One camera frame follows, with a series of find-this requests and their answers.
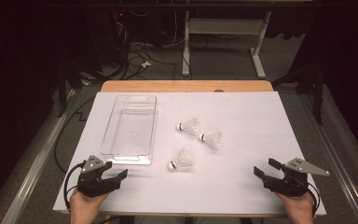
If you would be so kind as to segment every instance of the badminton shuttlecock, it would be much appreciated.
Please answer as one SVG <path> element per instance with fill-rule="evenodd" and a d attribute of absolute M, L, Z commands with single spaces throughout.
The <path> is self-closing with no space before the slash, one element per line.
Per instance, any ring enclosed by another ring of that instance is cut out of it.
<path fill-rule="evenodd" d="M 192 166 L 193 161 L 184 148 L 180 151 L 179 155 L 168 163 L 168 169 L 174 170 L 178 167 Z"/>
<path fill-rule="evenodd" d="M 202 133 L 199 135 L 199 140 L 218 150 L 222 143 L 222 133 Z"/>
<path fill-rule="evenodd" d="M 187 133 L 191 133 L 193 135 L 198 135 L 199 133 L 199 128 L 198 128 L 199 122 L 197 121 L 196 118 L 191 119 L 189 121 L 186 121 L 184 123 L 178 123 L 176 125 L 176 129 L 178 131 L 185 131 Z"/>

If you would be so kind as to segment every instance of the wooden table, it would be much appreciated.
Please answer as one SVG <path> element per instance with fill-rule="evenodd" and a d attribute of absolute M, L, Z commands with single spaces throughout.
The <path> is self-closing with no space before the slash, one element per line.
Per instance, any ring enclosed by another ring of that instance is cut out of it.
<path fill-rule="evenodd" d="M 273 91 L 265 80 L 129 80 L 106 81 L 101 91 Z"/>

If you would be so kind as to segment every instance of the hand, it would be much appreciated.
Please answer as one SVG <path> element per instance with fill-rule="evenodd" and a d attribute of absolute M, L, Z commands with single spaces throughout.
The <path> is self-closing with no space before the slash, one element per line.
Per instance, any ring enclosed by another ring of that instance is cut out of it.
<path fill-rule="evenodd" d="M 284 204 L 287 216 L 295 224 L 312 224 L 312 196 L 307 192 L 300 197 L 287 197 L 280 193 L 274 192 Z"/>
<path fill-rule="evenodd" d="M 71 196 L 71 224 L 91 224 L 109 193 L 90 198 L 75 189 Z"/>

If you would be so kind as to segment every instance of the white table surface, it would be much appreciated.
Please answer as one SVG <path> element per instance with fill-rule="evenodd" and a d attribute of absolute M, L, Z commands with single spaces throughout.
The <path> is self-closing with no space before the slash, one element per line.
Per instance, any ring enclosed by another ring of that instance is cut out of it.
<path fill-rule="evenodd" d="M 99 148 L 118 95 L 156 95 L 157 123 L 151 165 L 121 165 L 103 173 L 128 169 L 121 188 L 100 211 L 127 215 L 284 217 L 282 202 L 263 188 L 254 166 L 282 178 L 269 158 L 287 162 L 303 158 L 279 94 L 269 92 L 99 92 L 72 158 L 70 168 L 89 155 L 103 159 Z M 206 133 L 222 132 L 218 151 L 175 126 L 197 118 Z M 170 171 L 168 162 L 186 148 L 195 166 Z M 68 188 L 76 185 L 80 169 Z M 314 181 L 309 175 L 309 182 Z M 65 211 L 62 189 L 53 210 Z M 317 215 L 325 215 L 321 203 Z"/>

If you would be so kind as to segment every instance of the clear plastic container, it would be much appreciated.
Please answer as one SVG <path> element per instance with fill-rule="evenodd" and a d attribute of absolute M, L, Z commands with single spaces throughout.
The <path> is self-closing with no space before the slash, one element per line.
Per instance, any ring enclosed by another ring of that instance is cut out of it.
<path fill-rule="evenodd" d="M 101 145 L 112 163 L 151 164 L 157 98 L 120 95 L 116 98 Z"/>

